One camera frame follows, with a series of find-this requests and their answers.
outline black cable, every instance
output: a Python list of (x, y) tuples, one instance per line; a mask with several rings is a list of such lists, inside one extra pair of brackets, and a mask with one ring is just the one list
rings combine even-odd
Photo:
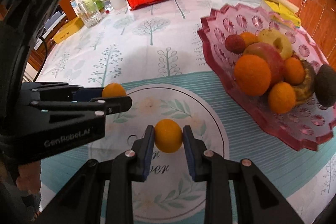
[(44, 57), (44, 61), (43, 61), (42, 65), (41, 65), (39, 71), (37, 72), (37, 74), (36, 74), (36, 76), (35, 76), (33, 82), (36, 82), (37, 77), (39, 77), (39, 75), (40, 75), (40, 73), (41, 73), (41, 70), (42, 70), (42, 68), (43, 68), (43, 66), (44, 66), (44, 64), (45, 64), (45, 61), (47, 60), (47, 56), (48, 56), (48, 46), (47, 46), (46, 41), (44, 40), (44, 38), (43, 38), (42, 36), (40, 36), (39, 39), (42, 40), (42, 43), (43, 43), (43, 45), (44, 45), (44, 47), (45, 47), (45, 57)]

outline glass cup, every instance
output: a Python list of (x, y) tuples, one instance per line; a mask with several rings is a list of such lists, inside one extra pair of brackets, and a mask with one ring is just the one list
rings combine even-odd
[(92, 0), (83, 0), (78, 3), (78, 16), (87, 28), (97, 25), (102, 19), (97, 5)]

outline avocado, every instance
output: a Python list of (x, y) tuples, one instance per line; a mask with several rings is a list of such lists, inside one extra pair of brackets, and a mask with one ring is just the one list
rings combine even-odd
[(315, 95), (324, 107), (331, 107), (336, 102), (336, 72), (323, 64), (314, 79)]

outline tree pattern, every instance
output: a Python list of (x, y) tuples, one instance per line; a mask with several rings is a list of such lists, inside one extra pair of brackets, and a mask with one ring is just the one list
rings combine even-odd
[(99, 44), (102, 43), (102, 39), (103, 39), (103, 37), (104, 37), (104, 34), (105, 34), (105, 32), (101, 32), (101, 33), (97, 36), (97, 38), (96, 38), (94, 44), (91, 46), (91, 47), (93, 47), (93, 50), (94, 50), (94, 51), (97, 49), (97, 46), (98, 46)]
[(185, 19), (185, 14), (188, 14), (189, 11), (184, 7), (184, 3), (181, 0), (173, 0), (173, 2), (177, 7), (178, 12), (181, 13), (182, 18)]
[(116, 28), (116, 29), (122, 29), (121, 31), (121, 34), (120, 35), (123, 35), (124, 34), (124, 31), (125, 31), (125, 28), (130, 25), (132, 22), (134, 22), (134, 18), (131, 17), (131, 16), (126, 16), (124, 18), (121, 18), (119, 20), (117, 20), (113, 27)]
[(149, 35), (151, 38), (151, 46), (153, 46), (153, 33), (157, 30), (164, 30), (169, 24), (169, 19), (157, 17), (141, 22), (138, 27), (133, 30), (133, 33), (136, 35)]
[(158, 4), (152, 4), (152, 5), (150, 5), (150, 6), (147, 6), (147, 7), (142, 8), (141, 10), (142, 10), (143, 12), (149, 12), (149, 13), (151, 13), (151, 15), (154, 15), (154, 12), (155, 12), (156, 10), (160, 10), (160, 5), (161, 5), (161, 3), (158, 3)]
[(128, 7), (125, 7), (125, 8), (116, 10), (116, 11), (115, 11), (115, 14), (116, 14), (116, 15), (121, 15), (121, 14), (125, 14), (125, 15), (126, 15), (127, 12), (128, 12)]
[(113, 44), (101, 53), (103, 58), (99, 59), (98, 65), (93, 65), (97, 70), (91, 74), (94, 77), (89, 78), (89, 83), (98, 82), (103, 88), (108, 77), (117, 78), (121, 75), (119, 62), (122, 62), (123, 58), (120, 57), (121, 52), (117, 49), (117, 46), (117, 44)]
[(171, 75), (181, 75), (182, 72), (177, 66), (176, 61), (178, 60), (177, 51), (171, 51), (171, 47), (167, 47), (165, 52), (162, 50), (157, 51), (161, 57), (159, 58), (160, 67), (157, 71), (160, 73), (158, 77), (165, 77)]
[(80, 37), (77, 46), (75, 47), (75, 50), (78, 50), (77, 53), (79, 53), (89, 42), (90, 42), (91, 34), (87, 33)]
[(207, 7), (209, 9), (219, 10), (220, 8), (222, 8), (223, 3), (221, 0), (217, 0), (217, 1), (218, 2), (216, 2), (216, 0), (200, 0), (200, 1), (197, 1), (197, 4), (200, 7)]
[(73, 69), (69, 69), (64, 73), (64, 78), (68, 80), (68, 83), (71, 83), (73, 80), (78, 78), (82, 70), (80, 68), (85, 64), (85, 60), (80, 60), (74, 67)]
[(67, 50), (65, 53), (62, 54), (61, 59), (59, 60), (56, 67), (52, 70), (52, 73), (51, 73), (51, 75), (55, 75), (55, 79), (58, 73), (60, 73), (61, 71), (65, 69), (65, 65), (67, 61), (69, 60), (69, 57), (70, 57), (70, 50)]
[(201, 28), (200, 24), (196, 24), (196, 27), (194, 28), (193, 34), (194, 38), (192, 41), (192, 45), (194, 46), (194, 52), (196, 54), (196, 60), (198, 61), (199, 66), (205, 66), (205, 58), (204, 58), (204, 53), (203, 53), (203, 42), (200, 39), (197, 31)]
[(323, 177), (325, 178), (325, 183), (321, 191), (321, 195), (324, 193), (329, 194), (330, 185), (336, 179), (335, 165), (336, 165), (336, 155), (333, 155), (331, 159), (328, 161), (327, 165), (325, 166), (325, 175), (323, 175)]

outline table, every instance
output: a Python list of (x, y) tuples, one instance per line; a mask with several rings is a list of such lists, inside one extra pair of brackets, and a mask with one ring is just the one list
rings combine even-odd
[[(42, 161), (42, 207), (89, 158), (114, 158), (142, 136), (147, 124), (172, 118), (180, 126), (190, 124), (198, 138), (226, 158), (251, 159), (305, 223), (323, 210), (336, 193), (336, 140), (320, 145), (318, 152), (292, 150), (261, 131), (205, 63), (197, 35), (200, 18), (225, 3), (237, 1), (168, 0), (135, 11), (124, 8), (55, 46), (38, 81), (118, 82), (133, 107), (107, 117), (104, 139)], [(183, 153), (154, 151), (150, 184), (133, 185), (136, 223), (203, 223), (204, 184), (193, 184), (184, 174)]]

